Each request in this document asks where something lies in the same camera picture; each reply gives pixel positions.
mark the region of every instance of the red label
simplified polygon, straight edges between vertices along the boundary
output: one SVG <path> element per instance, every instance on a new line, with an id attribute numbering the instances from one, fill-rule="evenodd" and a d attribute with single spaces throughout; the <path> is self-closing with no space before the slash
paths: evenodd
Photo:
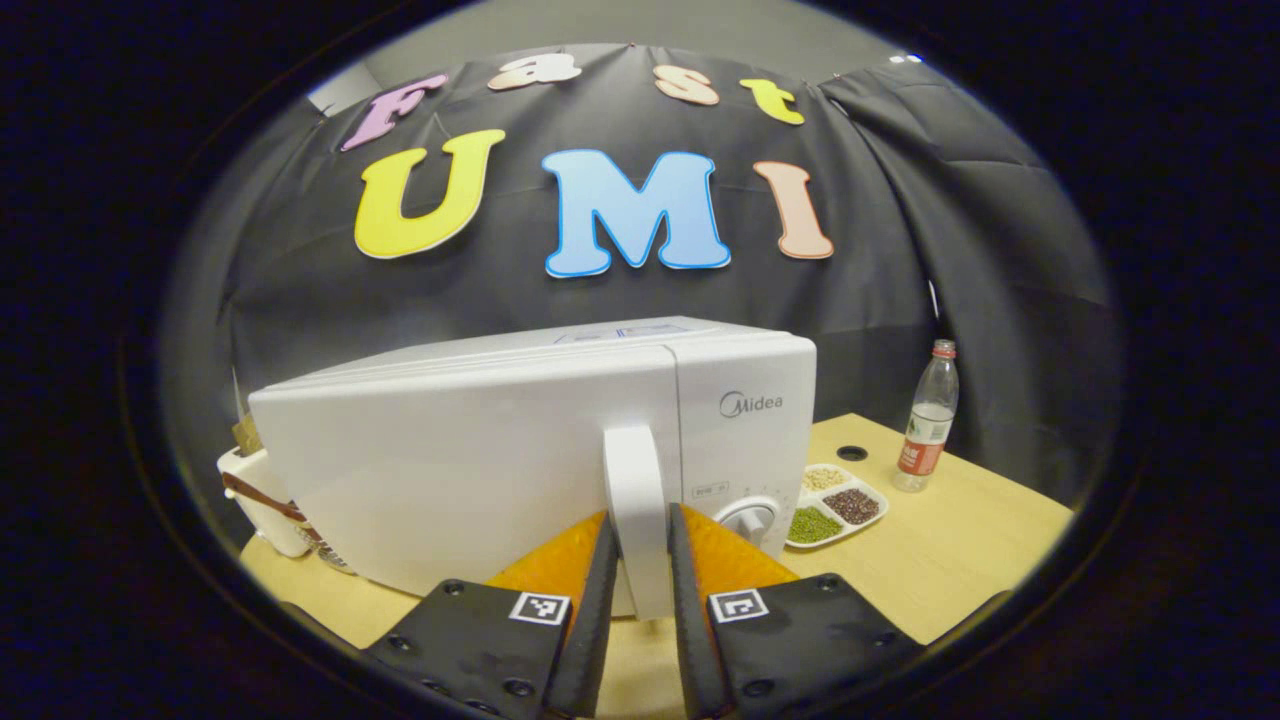
<path id="1" fill-rule="evenodd" d="M 902 443 L 902 455 L 897 459 L 897 468 L 913 475 L 928 475 L 938 464 L 938 457 L 942 455 L 942 445 L 920 445 L 905 441 Z"/>

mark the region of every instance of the letter m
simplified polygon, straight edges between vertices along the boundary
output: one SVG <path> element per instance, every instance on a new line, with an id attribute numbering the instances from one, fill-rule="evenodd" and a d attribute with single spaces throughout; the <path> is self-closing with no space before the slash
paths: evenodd
<path id="1" fill-rule="evenodd" d="M 723 268 L 728 247 L 716 232 L 708 186 L 716 164 L 692 152 L 666 152 L 639 191 L 599 150 L 564 150 L 543 159 L 561 191 L 559 249 L 547 258 L 556 278 L 596 275 L 613 256 L 600 247 L 595 218 L 632 268 L 644 265 L 667 219 L 667 242 L 658 260 L 668 268 Z"/>

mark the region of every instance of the plastic water bottle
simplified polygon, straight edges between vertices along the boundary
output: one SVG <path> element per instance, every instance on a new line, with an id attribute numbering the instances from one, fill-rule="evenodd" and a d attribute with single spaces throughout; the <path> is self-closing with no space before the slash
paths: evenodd
<path id="1" fill-rule="evenodd" d="M 929 484 L 929 475 L 938 464 L 942 447 L 951 434 L 960 400 L 960 375 L 956 373 L 956 343 L 933 341 L 933 360 L 924 369 L 911 401 L 911 419 L 906 423 L 906 441 L 897 459 L 893 487 L 902 492 L 920 492 Z"/>

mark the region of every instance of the red beans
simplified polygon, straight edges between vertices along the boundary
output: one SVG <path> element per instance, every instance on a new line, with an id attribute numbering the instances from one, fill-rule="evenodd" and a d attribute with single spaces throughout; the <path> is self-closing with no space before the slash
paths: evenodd
<path id="1" fill-rule="evenodd" d="M 837 492 L 822 501 L 850 525 L 861 525 L 879 512 L 879 503 L 858 489 Z"/>

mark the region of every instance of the midea logo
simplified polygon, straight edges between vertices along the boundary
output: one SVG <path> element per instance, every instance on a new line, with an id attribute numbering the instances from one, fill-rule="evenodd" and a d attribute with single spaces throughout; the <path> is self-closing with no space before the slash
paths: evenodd
<path id="1" fill-rule="evenodd" d="M 771 407 L 782 407 L 782 398 L 756 397 L 753 400 L 736 389 L 731 389 L 721 397 L 721 415 L 726 418 L 737 418 L 742 413 L 768 410 Z"/>

